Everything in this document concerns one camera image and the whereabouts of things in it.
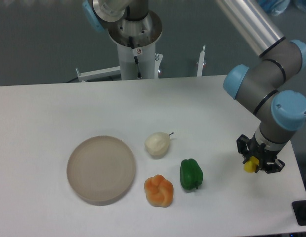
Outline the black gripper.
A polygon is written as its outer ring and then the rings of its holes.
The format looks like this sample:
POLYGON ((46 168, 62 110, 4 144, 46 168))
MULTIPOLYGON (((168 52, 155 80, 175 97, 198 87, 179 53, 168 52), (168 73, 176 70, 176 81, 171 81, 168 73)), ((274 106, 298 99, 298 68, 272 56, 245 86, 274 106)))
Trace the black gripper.
POLYGON ((255 138, 249 139, 241 134, 236 140, 238 153, 247 156, 255 156, 259 160, 259 171, 267 174, 278 173, 284 168, 285 163, 277 159, 279 151, 270 151, 265 143, 258 144, 255 138))

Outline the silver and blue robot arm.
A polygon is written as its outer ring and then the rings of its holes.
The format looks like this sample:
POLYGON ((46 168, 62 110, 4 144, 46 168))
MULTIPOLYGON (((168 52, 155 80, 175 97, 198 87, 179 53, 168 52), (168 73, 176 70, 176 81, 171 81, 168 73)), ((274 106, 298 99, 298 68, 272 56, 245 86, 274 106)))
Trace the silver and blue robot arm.
MULTIPOLYGON (((280 172, 285 164, 277 155, 304 125, 306 98, 278 89, 306 66, 306 44, 287 40, 254 0, 217 4, 261 60, 254 68, 234 67, 223 83, 224 90, 261 122, 252 138, 237 139, 244 169, 280 172)), ((155 43, 162 23, 146 0, 85 0, 82 8, 91 26, 108 30, 116 43, 123 80, 158 78, 155 43)))

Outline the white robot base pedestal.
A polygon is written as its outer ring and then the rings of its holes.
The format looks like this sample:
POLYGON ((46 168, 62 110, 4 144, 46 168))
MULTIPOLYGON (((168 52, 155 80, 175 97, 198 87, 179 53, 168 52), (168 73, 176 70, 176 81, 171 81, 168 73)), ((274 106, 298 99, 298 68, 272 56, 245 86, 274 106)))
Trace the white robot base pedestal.
POLYGON ((109 36, 117 46, 122 80, 155 79, 156 43, 161 35, 161 19, 151 10, 140 21, 114 23, 109 36))

